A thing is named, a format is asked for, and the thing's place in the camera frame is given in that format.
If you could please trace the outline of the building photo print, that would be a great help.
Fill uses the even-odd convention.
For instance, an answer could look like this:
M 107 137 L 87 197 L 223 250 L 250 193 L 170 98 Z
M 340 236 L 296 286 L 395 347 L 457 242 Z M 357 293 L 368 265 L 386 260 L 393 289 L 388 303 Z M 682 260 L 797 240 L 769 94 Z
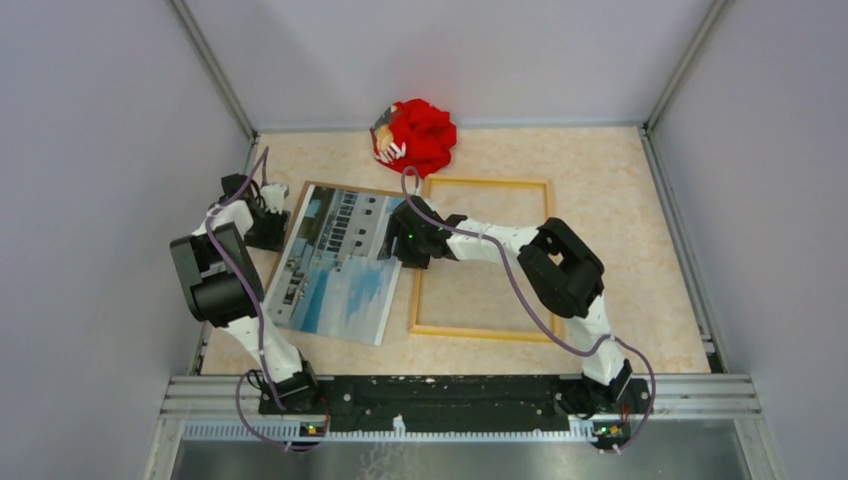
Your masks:
M 264 300 L 276 326 L 381 344 L 400 273 L 384 244 L 398 193 L 304 185 Z

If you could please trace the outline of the yellow wooden picture frame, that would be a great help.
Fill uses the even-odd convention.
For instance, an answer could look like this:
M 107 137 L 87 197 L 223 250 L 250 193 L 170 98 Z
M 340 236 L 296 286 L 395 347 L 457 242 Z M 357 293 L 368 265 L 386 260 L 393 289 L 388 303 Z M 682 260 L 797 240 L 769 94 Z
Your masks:
M 544 196 L 544 212 L 550 215 L 553 212 L 554 195 L 552 182 L 541 179 L 495 179 L 495 178 L 472 178 L 472 177 L 450 177 L 444 175 L 430 175 L 423 181 L 421 193 L 429 196 L 434 187 L 438 185 L 482 187 L 482 188 L 506 188 L 506 189 L 536 189 Z M 410 334 L 444 336 L 456 338 L 475 338 L 484 340 L 503 340 L 521 342 L 549 342 L 550 339 L 543 333 L 511 330 L 492 330 L 481 328 L 464 328 L 453 326 L 425 325 L 421 320 L 422 305 L 422 282 L 423 271 L 416 270 L 412 282 L 412 295 L 410 298 L 408 331 Z

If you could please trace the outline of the brown cardboard backing board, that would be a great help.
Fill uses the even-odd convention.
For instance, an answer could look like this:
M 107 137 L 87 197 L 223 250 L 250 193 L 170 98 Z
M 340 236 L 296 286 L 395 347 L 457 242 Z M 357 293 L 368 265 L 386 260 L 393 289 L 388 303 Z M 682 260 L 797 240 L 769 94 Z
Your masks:
M 389 216 L 401 200 L 397 192 L 306 182 L 266 292 L 303 290 L 320 269 L 340 273 L 350 262 L 387 262 L 377 256 Z

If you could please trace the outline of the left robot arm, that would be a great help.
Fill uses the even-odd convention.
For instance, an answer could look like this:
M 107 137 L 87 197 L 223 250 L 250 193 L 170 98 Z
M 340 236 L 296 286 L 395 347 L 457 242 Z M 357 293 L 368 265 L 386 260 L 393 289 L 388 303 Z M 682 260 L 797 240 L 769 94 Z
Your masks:
M 266 313 L 263 284 L 248 252 L 281 249 L 288 188 L 241 174 L 221 183 L 224 194 L 201 225 L 169 245 L 184 298 L 196 320 L 227 333 L 253 358 L 270 410 L 308 413 L 319 404 L 321 388 L 309 362 Z

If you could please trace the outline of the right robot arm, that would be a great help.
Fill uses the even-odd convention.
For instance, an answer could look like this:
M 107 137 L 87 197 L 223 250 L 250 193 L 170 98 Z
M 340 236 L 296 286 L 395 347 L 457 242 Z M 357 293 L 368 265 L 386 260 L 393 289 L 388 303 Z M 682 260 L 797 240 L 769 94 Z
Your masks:
M 606 313 L 605 267 L 563 220 L 550 217 L 540 226 L 510 227 L 465 215 L 441 218 L 426 199 L 412 195 L 390 214 L 381 253 L 414 269 L 428 268 L 433 259 L 500 265 L 540 331 L 580 358 L 589 404 L 612 412 L 626 400 L 632 367 Z M 518 272 L 550 313 L 568 321 L 570 340 L 560 338 L 535 313 L 517 283 Z

